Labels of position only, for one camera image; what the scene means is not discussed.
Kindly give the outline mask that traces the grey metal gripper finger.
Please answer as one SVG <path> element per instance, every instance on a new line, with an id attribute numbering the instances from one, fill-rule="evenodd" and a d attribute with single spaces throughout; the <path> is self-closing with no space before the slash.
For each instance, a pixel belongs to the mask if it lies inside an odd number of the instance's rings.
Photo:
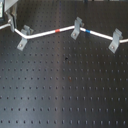
<path id="1" fill-rule="evenodd" d="M 11 27 L 11 31 L 14 32 L 15 29 L 17 28 L 17 23 L 16 23 L 17 12 L 8 10 L 6 12 L 6 14 L 7 14 L 7 17 L 8 17 L 8 23 L 10 24 L 10 27 Z"/>

